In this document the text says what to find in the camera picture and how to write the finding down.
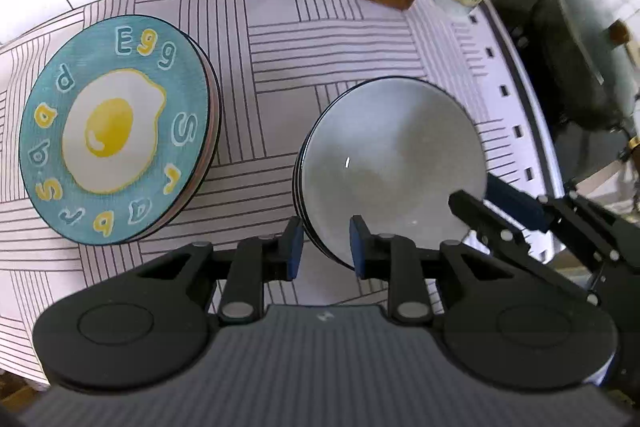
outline table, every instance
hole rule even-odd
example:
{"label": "table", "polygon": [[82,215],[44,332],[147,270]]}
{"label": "table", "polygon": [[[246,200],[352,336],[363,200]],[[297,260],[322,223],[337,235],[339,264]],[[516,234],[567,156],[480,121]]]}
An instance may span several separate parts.
{"label": "table", "polygon": [[[141,241],[87,247],[60,237],[33,209],[18,167],[20,118],[53,54],[82,29],[123,14],[167,20],[207,52],[222,88],[221,139],[202,187],[173,222]],[[306,133],[340,93],[385,74],[428,80],[461,102],[490,172],[533,195],[562,193],[542,112],[489,3],[452,22],[430,0],[407,12],[366,0],[99,0],[1,49],[8,87],[0,92],[0,367],[46,382],[31,330],[46,307],[72,292],[191,241],[230,248],[281,232],[294,213],[292,166]],[[549,261],[552,239],[524,232],[532,256]],[[482,248],[473,234],[467,242]],[[358,281],[309,241],[298,279],[264,291],[267,305],[386,300],[386,283]],[[430,293],[442,311],[433,282]]]}

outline metal screw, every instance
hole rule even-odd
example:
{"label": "metal screw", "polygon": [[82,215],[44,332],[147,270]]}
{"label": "metal screw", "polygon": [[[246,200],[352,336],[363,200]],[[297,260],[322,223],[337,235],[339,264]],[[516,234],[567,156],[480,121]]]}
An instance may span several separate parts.
{"label": "metal screw", "polygon": [[398,315],[405,319],[421,319],[429,313],[429,307],[421,302],[403,302],[398,306]]}
{"label": "metal screw", "polygon": [[222,308],[222,314],[228,319],[245,319],[254,313],[254,307],[246,302],[229,302]]}

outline gray gripper base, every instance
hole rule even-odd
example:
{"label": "gray gripper base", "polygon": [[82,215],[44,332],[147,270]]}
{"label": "gray gripper base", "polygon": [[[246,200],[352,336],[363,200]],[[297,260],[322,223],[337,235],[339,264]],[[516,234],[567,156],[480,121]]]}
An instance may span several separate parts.
{"label": "gray gripper base", "polygon": [[426,330],[377,306],[271,306],[223,329],[193,367],[153,388],[95,396],[53,387],[28,427],[618,427],[630,414],[591,385],[494,389],[460,371]]}

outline stack of plates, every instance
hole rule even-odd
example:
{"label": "stack of plates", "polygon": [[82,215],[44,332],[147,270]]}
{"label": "stack of plates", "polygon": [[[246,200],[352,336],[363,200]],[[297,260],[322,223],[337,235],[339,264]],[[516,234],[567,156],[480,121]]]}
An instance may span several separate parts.
{"label": "stack of plates", "polygon": [[211,64],[167,22],[122,16],[67,42],[20,128],[20,170],[42,219],[87,245],[140,239],[196,192],[220,133]]}
{"label": "stack of plates", "polygon": [[404,235],[420,248],[462,240],[449,195],[482,200],[486,163],[464,108],[439,87],[393,76],[364,82],[322,113],[294,166],[293,200],[311,241],[353,267],[349,221]]}

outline teal plate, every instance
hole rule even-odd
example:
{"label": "teal plate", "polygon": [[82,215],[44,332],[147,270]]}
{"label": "teal plate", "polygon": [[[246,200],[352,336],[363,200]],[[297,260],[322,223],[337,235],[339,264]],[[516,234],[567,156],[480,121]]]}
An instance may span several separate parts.
{"label": "teal plate", "polygon": [[110,245],[184,206],[219,133],[217,80],[203,60],[175,27],[138,15],[90,26],[54,55],[26,103],[19,143],[24,185],[52,229]]}

